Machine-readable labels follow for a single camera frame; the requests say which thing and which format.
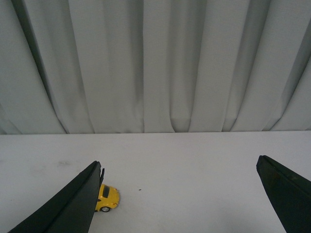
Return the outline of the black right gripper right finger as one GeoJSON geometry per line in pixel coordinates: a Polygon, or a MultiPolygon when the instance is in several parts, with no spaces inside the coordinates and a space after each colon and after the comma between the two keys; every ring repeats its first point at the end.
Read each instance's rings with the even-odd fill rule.
{"type": "Polygon", "coordinates": [[[259,156],[256,169],[285,231],[309,233],[311,182],[266,155],[259,156]]]}

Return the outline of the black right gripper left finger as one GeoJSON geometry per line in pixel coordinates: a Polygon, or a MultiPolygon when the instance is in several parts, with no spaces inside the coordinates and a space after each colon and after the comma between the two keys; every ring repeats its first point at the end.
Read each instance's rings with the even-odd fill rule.
{"type": "Polygon", "coordinates": [[[104,169],[92,162],[11,233],[87,233],[89,231],[104,169]]]}

